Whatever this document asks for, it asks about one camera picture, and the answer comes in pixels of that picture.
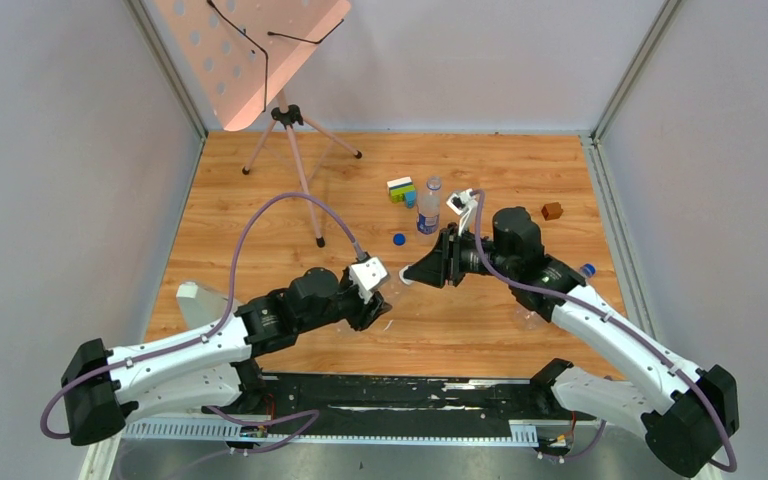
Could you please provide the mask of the clear bottle white cap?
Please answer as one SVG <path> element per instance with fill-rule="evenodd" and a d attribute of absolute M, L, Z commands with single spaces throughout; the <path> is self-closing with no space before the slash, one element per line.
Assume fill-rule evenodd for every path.
<path fill-rule="evenodd" d="M 408 266 L 405 264 L 404 266 L 400 267 L 394 267 L 389 268 L 388 272 L 390 275 L 389 280 L 380 287 L 380 289 L 377 292 L 380 292 L 385 300 L 391 304 L 391 310 L 395 306 L 395 304 L 406 295 L 406 292 L 408 291 L 408 288 L 410 285 L 405 284 L 402 281 L 402 269 L 404 267 Z"/>

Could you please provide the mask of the clear Pepsi bottle blue label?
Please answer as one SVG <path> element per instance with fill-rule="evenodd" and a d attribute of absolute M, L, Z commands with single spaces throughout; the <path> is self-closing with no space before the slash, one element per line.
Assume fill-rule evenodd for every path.
<path fill-rule="evenodd" d="M 442 178 L 431 176 L 417 196 L 417 231 L 430 237 L 440 225 Z"/>

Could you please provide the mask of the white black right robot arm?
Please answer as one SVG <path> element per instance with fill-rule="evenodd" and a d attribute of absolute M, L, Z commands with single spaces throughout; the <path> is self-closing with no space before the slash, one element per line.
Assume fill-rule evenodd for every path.
<path fill-rule="evenodd" d="M 405 267 L 407 283 L 457 286 L 468 274 L 494 276 L 517 303 L 583 340 L 622 375 L 612 381 L 554 359 L 533 377 L 531 403 L 544 417 L 563 410 L 604 420 L 643 439 L 678 475 L 705 466 L 737 468 L 730 438 L 739 427 L 737 384 L 719 365 L 703 369 L 649 337 L 611 308 L 585 277 L 547 254 L 523 207 L 499 210 L 490 237 L 450 224 L 433 249 Z"/>

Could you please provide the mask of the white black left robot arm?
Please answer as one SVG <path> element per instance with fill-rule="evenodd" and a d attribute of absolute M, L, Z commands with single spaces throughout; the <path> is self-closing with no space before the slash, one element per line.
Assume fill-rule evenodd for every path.
<path fill-rule="evenodd" d="M 233 404 L 256 412 L 267 390 L 255 379 L 256 358 L 340 321 L 355 331 L 369 328 L 391 308 L 380 292 L 389 278 L 375 260 L 351 265 L 342 276 L 316 267 L 182 334 L 112 348 L 87 341 L 61 377 L 65 437 L 74 446 L 91 445 L 180 408 Z"/>

